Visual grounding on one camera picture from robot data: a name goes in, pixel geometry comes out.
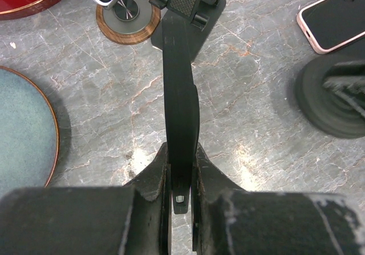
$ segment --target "gray marble surface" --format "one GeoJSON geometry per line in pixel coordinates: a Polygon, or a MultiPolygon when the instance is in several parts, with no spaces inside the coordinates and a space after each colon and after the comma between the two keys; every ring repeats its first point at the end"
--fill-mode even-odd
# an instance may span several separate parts
{"type": "MultiPolygon", "coordinates": [[[[293,98],[293,80],[315,57],[295,22],[317,0],[227,0],[193,63],[200,142],[249,191],[338,192],[365,211],[365,139],[317,131],[293,98]]],[[[0,64],[33,80],[59,119],[52,186],[122,185],[165,140],[162,54],[149,41],[110,42],[91,0],[62,0],[0,22],[0,64]]],[[[173,217],[173,254],[191,254],[190,215],[173,217]]]]}

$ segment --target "phone stand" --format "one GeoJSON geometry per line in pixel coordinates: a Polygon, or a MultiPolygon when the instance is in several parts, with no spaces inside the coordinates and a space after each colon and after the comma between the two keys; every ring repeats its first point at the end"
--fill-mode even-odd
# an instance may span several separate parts
{"type": "Polygon", "coordinates": [[[98,5],[96,21],[111,41],[133,45],[147,40],[160,22],[161,11],[150,0],[119,0],[111,9],[98,5]]]}
{"type": "MultiPolygon", "coordinates": [[[[167,8],[165,17],[185,19],[190,61],[194,61],[222,14],[226,0],[152,0],[159,9],[167,8]]],[[[162,25],[151,37],[155,48],[163,49],[162,25]]]]}

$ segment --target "black plastic bracket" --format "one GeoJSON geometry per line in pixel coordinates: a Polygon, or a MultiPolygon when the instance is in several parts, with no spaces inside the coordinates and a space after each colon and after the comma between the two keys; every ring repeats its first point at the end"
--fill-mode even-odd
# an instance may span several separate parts
{"type": "Polygon", "coordinates": [[[199,98],[186,41],[187,26],[189,23],[184,18],[174,14],[162,19],[165,122],[175,214],[188,212],[200,128],[199,98]]]}
{"type": "MultiPolygon", "coordinates": [[[[181,17],[188,23],[186,38],[191,62],[195,60],[226,6],[226,0],[151,0],[150,3],[159,9],[167,8],[165,16],[181,17]]],[[[151,42],[155,48],[163,49],[161,24],[152,35],[151,42]]]]}
{"type": "MultiPolygon", "coordinates": [[[[189,45],[190,61],[193,62],[197,55],[199,54],[201,48],[203,47],[205,41],[207,40],[209,34],[212,32],[214,26],[216,25],[219,17],[221,16],[224,8],[226,6],[226,0],[219,0],[217,6],[211,6],[206,3],[201,2],[198,10],[197,20],[186,22],[186,33],[187,41],[189,45]]],[[[174,12],[168,10],[165,16],[169,17],[180,17],[174,12]]],[[[162,39],[162,26],[158,25],[156,31],[151,37],[152,46],[160,50],[163,49],[163,39],[162,39]]]]}

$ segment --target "black phone holder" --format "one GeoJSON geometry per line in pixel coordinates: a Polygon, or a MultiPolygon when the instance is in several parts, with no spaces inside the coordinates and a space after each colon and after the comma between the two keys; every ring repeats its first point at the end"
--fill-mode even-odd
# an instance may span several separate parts
{"type": "MultiPolygon", "coordinates": [[[[206,7],[218,18],[214,5],[206,7]]],[[[10,193],[0,201],[0,254],[168,255],[172,205],[186,213],[190,194],[198,255],[361,254],[361,214],[344,196],[248,192],[208,159],[198,143],[190,45],[215,21],[196,27],[197,11],[168,11],[160,23],[167,143],[154,161],[122,187],[10,193]]]]}
{"type": "MultiPolygon", "coordinates": [[[[222,14],[226,0],[151,0],[160,10],[167,8],[165,17],[184,18],[190,61],[194,61],[210,32],[222,14]]],[[[154,47],[163,49],[162,25],[151,37],[154,47]]]]}

